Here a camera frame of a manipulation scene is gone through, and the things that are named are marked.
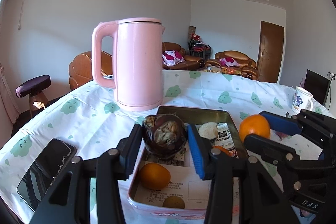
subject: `newspaper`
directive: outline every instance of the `newspaper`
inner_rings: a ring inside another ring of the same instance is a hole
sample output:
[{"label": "newspaper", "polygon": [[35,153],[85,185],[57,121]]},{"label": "newspaper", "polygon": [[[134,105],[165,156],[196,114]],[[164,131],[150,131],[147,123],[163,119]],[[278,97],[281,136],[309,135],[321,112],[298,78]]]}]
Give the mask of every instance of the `newspaper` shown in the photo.
[{"label": "newspaper", "polygon": [[[185,209],[206,210],[211,189],[211,180],[203,181],[196,174],[194,161],[188,142],[184,149],[177,153],[170,161],[161,161],[147,155],[139,166],[141,168],[148,162],[156,162],[165,167],[171,174],[170,183],[162,190],[150,190],[141,185],[137,188],[134,200],[147,205],[162,207],[163,202],[170,196],[179,196],[184,200]],[[239,222],[239,182],[234,178],[232,223]]]}]

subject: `black monitor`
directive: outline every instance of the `black monitor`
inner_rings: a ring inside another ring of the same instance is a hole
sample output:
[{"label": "black monitor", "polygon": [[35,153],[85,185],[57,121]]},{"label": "black monitor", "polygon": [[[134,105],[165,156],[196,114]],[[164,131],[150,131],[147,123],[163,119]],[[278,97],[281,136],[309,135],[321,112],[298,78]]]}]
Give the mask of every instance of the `black monitor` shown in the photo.
[{"label": "black monitor", "polygon": [[327,78],[318,75],[317,73],[307,70],[306,80],[304,82],[304,89],[309,91],[315,100],[321,105],[325,106],[331,81]]}]

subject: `leather sofa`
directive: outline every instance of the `leather sofa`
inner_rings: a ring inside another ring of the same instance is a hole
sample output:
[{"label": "leather sofa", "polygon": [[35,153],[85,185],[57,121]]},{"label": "leather sofa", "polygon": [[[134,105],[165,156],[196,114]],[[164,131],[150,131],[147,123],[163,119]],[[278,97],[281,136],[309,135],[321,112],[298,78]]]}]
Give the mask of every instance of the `leather sofa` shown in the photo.
[{"label": "leather sofa", "polygon": [[174,66],[162,65],[164,69],[177,69],[177,70],[196,70],[204,65],[204,59],[196,56],[187,55],[184,48],[179,44],[172,42],[162,43],[162,52],[165,51],[178,51],[184,58],[185,62],[178,63]]},{"label": "leather sofa", "polygon": [[[103,51],[101,52],[101,74],[103,76],[113,74],[112,55]],[[93,80],[91,51],[83,52],[74,58],[69,64],[69,76],[71,90]]]},{"label": "leather sofa", "polygon": [[241,76],[245,78],[250,78],[252,80],[258,80],[258,71],[256,70],[257,63],[248,57],[246,54],[238,51],[224,51],[215,54],[215,59],[210,59],[205,62],[205,67],[215,66],[218,68],[228,68],[227,66],[222,66],[220,63],[221,58],[231,57],[237,61],[239,66],[230,67],[241,72]]}]

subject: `blue gripper pad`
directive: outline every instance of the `blue gripper pad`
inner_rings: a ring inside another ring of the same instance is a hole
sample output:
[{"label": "blue gripper pad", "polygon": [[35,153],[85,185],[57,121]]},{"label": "blue gripper pad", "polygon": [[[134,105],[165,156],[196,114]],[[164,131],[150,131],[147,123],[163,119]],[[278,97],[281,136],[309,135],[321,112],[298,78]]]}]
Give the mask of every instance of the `blue gripper pad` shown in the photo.
[{"label": "blue gripper pad", "polygon": [[200,143],[196,140],[193,130],[196,130],[196,134],[198,134],[195,125],[189,124],[187,126],[189,148],[193,157],[196,174],[199,175],[200,179],[204,179],[204,159],[200,150]]},{"label": "blue gripper pad", "polygon": [[301,134],[301,128],[299,128],[297,122],[293,119],[282,117],[270,112],[260,112],[260,115],[264,116],[269,123],[271,129],[293,136],[295,134]]}]

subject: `stool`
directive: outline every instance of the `stool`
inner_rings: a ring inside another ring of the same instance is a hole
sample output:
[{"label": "stool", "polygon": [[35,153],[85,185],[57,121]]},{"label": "stool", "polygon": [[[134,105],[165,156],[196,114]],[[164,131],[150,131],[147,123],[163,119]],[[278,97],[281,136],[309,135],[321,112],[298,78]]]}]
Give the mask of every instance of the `stool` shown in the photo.
[{"label": "stool", "polygon": [[50,75],[42,75],[30,79],[16,88],[16,96],[19,98],[29,94],[29,110],[30,117],[33,117],[32,112],[44,108],[49,104],[47,97],[43,91],[51,85]]}]

